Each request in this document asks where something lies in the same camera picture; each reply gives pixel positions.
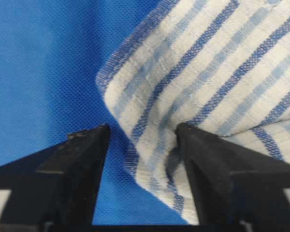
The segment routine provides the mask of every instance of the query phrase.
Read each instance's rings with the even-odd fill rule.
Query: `blue backdrop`
[[[185,224],[123,170],[95,76],[159,0],[0,0],[0,165],[109,123],[95,224]]]

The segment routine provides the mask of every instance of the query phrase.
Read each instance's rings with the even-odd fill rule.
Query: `towel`
[[[169,159],[179,123],[290,163],[290,0],[162,0],[96,84],[130,139],[128,172],[198,224]]]

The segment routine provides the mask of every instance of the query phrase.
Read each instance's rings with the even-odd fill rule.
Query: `blue textured fabric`
[[[123,169],[128,139],[95,75],[159,0],[0,0],[0,165],[110,123],[95,224],[184,224]]]
[[[290,0],[163,0],[154,12],[96,83],[131,141],[127,170],[198,224],[184,164],[170,156],[179,123],[290,163]]]

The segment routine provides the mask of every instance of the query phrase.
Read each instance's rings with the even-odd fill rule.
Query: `fabric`
[[[184,165],[166,162],[179,123],[290,162],[290,0],[163,0],[96,83],[131,141],[127,170],[197,224]]]
[[[185,224],[124,170],[129,141],[95,85],[158,1],[0,0],[0,165],[109,123],[95,224]]]

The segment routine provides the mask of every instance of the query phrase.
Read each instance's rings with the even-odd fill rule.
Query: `black plastic jaw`
[[[90,225],[109,137],[109,126],[101,125],[0,167],[0,189],[11,191],[0,232]]]
[[[176,134],[201,225],[290,232],[290,164],[186,123]]]

